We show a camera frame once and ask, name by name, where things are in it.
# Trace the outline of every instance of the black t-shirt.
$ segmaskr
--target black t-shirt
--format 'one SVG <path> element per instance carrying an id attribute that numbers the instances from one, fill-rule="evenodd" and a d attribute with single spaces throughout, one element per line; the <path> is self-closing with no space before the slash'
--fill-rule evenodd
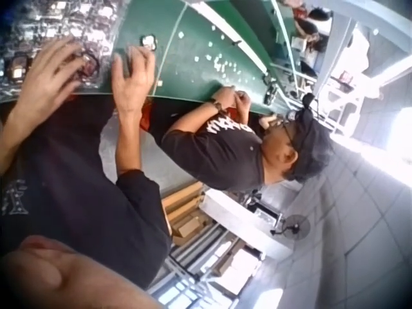
<path id="1" fill-rule="evenodd" d="M 81 104 L 68 102 L 36 129 L 2 179 L 1 253 L 43 235 L 147 288 L 171 247 L 159 186 L 138 170 L 116 184 L 106 178 L 99 128 L 82 123 L 90 106 Z M 72 108 L 77 118 L 70 120 Z"/>
<path id="2" fill-rule="evenodd" d="M 244 191 L 262 185 L 262 141 L 229 116 L 212 117 L 197 133 L 172 131 L 164 136 L 174 121 L 195 107 L 180 101 L 153 102 L 149 131 L 165 153 L 213 189 Z"/>

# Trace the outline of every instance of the black sleeve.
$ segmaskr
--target black sleeve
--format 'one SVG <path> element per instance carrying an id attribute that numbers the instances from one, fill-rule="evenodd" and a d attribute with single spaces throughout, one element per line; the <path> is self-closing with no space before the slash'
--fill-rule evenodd
<path id="1" fill-rule="evenodd" d="M 132 170 L 120 175 L 116 185 L 143 220 L 159 226 L 169 235 L 160 188 L 156 182 L 146 177 L 142 171 Z"/>
<path id="2" fill-rule="evenodd" d="M 203 171 L 214 174 L 221 167 L 223 151 L 216 139 L 205 133 L 171 131 L 164 136 L 162 149 L 184 171 L 203 182 Z"/>

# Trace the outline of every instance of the cardboard box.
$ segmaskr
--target cardboard box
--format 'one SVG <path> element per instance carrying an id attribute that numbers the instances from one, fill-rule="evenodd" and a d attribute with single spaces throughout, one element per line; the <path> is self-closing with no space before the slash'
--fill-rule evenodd
<path id="1" fill-rule="evenodd" d="M 195 237 L 197 234 L 199 234 L 204 228 L 203 227 L 198 227 L 196 230 L 194 230 L 193 232 L 191 232 L 189 235 L 187 235 L 186 237 L 178 237 L 178 236 L 173 236 L 173 243 L 178 246 L 181 247 L 184 244 L 186 244 L 188 241 L 190 241 L 193 237 Z"/>
<path id="2" fill-rule="evenodd" d="M 219 263 L 216 268 L 213 270 L 213 274 L 216 276 L 223 276 L 225 271 L 231 266 L 233 262 L 234 256 L 233 255 L 227 255 L 225 259 Z"/>
<path id="3" fill-rule="evenodd" d="M 212 218 L 206 215 L 206 213 L 204 213 L 200 209 L 191 212 L 191 216 L 193 218 L 197 218 L 202 225 L 208 225 L 210 222 L 212 222 Z"/>
<path id="4" fill-rule="evenodd" d="M 186 188 L 175 192 L 164 199 L 162 199 L 163 208 L 166 210 L 166 213 L 170 213 L 179 205 L 188 202 L 191 198 L 200 194 L 203 184 L 201 182 L 195 182 L 192 185 L 187 186 Z"/>
<path id="5" fill-rule="evenodd" d="M 174 224 L 173 222 L 176 222 L 184 217 L 186 217 L 188 214 L 190 214 L 195 208 L 199 206 L 200 202 L 200 196 L 192 199 L 190 202 L 186 203 L 185 205 L 182 205 L 175 211 L 171 212 L 170 214 L 167 215 L 167 219 Z"/>
<path id="6" fill-rule="evenodd" d="M 188 216 L 188 218 L 185 218 L 179 222 L 179 224 L 173 226 L 173 235 L 184 238 L 198 227 L 201 227 L 199 220 Z"/>

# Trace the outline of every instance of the red object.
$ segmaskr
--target red object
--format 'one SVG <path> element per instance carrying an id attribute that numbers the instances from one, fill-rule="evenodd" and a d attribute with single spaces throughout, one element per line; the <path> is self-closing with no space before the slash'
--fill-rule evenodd
<path id="1" fill-rule="evenodd" d="M 306 11 L 305 8 L 293 8 L 292 10 L 294 12 L 295 19 L 306 19 L 308 17 L 308 11 Z"/>

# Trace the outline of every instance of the hand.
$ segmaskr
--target hand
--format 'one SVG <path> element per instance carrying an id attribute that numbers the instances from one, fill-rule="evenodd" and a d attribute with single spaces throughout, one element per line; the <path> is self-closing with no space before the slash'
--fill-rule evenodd
<path id="1" fill-rule="evenodd" d="M 212 98 L 219 101 L 222 109 L 231 108 L 236 104 L 235 88 L 234 86 L 222 87 L 212 96 Z"/>
<path id="2" fill-rule="evenodd" d="M 153 52 L 144 47 L 130 47 L 131 76 L 124 77 L 122 59 L 115 55 L 111 85 L 120 117 L 141 117 L 146 96 L 155 81 L 156 59 Z"/>
<path id="3" fill-rule="evenodd" d="M 236 109 L 242 115 L 249 114 L 252 101 L 247 93 L 244 91 L 237 91 L 235 94 Z"/>
<path id="4" fill-rule="evenodd" d="M 238 110 L 238 121 L 241 124 L 248 124 L 251 100 L 244 91 L 237 91 L 234 95 L 236 109 Z"/>
<path id="5" fill-rule="evenodd" d="M 300 8 L 303 6 L 303 0 L 282 0 L 282 3 L 290 8 Z"/>
<path id="6" fill-rule="evenodd" d="M 82 48 L 80 44 L 70 43 L 71 40 L 67 37 L 49 42 L 36 56 L 27 73 L 12 111 L 25 138 L 80 85 L 79 81 L 69 82 L 72 75 L 85 65 L 81 57 L 67 62 L 69 56 Z"/>

